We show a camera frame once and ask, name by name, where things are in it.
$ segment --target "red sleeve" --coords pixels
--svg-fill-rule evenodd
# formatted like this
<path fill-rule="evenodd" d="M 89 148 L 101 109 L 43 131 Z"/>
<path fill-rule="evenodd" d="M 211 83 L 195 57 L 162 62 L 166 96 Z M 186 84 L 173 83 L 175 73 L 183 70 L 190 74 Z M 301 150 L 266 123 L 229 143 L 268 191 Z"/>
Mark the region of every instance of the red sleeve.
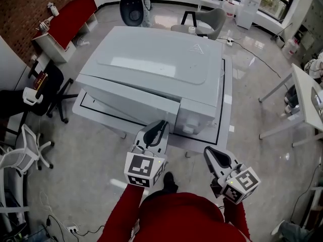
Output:
<path fill-rule="evenodd" d="M 144 188 L 127 185 L 118 203 L 107 219 L 98 242 L 128 242 L 138 219 L 139 204 Z"/>
<path fill-rule="evenodd" d="M 243 204 L 235 205 L 229 200 L 223 200 L 224 202 L 224 217 L 226 223 L 231 222 L 237 229 L 239 229 L 248 239 L 250 234 L 247 226 L 246 216 L 243 208 Z"/>

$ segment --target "red shirt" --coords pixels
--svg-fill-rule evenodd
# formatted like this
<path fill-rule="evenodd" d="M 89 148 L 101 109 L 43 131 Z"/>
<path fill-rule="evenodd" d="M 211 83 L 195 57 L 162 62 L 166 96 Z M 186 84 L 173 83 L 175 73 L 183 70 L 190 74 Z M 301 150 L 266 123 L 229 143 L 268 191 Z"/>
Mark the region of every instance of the red shirt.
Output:
<path fill-rule="evenodd" d="M 134 242 L 245 242 L 241 232 L 250 239 L 242 203 L 234 205 L 225 200 L 224 220 L 215 204 L 191 193 L 158 196 L 139 206 L 143 190 L 127 185 L 105 224 L 99 242 L 128 242 L 137 219 L 140 229 Z"/>

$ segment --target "white cube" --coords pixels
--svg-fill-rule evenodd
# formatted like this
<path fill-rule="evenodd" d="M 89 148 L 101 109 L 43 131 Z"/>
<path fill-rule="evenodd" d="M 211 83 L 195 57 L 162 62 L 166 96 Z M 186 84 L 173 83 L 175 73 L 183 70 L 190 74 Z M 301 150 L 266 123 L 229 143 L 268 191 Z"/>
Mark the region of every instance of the white cube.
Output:
<path fill-rule="evenodd" d="M 239 204 L 250 196 L 260 183 L 257 174 L 250 167 L 228 179 L 221 190 L 221 194 L 234 204 Z"/>
<path fill-rule="evenodd" d="M 152 188 L 165 170 L 167 158 L 127 153 L 125 176 L 129 184 Z"/>

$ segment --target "black shoe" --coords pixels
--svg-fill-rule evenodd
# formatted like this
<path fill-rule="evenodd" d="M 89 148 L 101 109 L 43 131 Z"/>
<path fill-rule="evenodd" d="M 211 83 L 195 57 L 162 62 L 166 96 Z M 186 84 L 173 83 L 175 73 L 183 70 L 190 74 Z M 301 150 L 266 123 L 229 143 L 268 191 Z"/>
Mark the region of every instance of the black shoe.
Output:
<path fill-rule="evenodd" d="M 168 193 L 176 193 L 178 186 L 174 182 L 174 176 L 171 172 L 167 172 L 164 175 L 164 191 Z"/>
<path fill-rule="evenodd" d="M 168 171 L 165 175 L 164 175 L 164 187 L 166 187 L 168 184 L 174 184 L 174 176 L 173 174 Z"/>

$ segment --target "gray chair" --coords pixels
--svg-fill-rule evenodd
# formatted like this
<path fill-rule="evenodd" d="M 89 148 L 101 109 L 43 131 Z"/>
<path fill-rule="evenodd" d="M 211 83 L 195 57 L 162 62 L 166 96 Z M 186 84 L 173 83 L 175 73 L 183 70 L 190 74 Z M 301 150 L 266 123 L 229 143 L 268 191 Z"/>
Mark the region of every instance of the gray chair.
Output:
<path fill-rule="evenodd" d="M 181 25 L 174 25 L 171 27 L 172 31 L 188 33 L 188 28 L 191 27 L 190 25 L 185 25 L 185 21 L 187 15 L 191 14 L 193 17 L 193 25 L 196 28 L 196 35 L 203 37 L 207 36 L 209 39 L 216 40 L 220 34 L 220 31 L 226 21 L 226 12 L 221 8 L 216 8 L 208 12 L 193 12 L 193 11 L 186 11 L 182 20 Z M 208 34 L 203 34 L 201 30 L 197 28 L 196 20 L 205 22 L 213 31 Z"/>

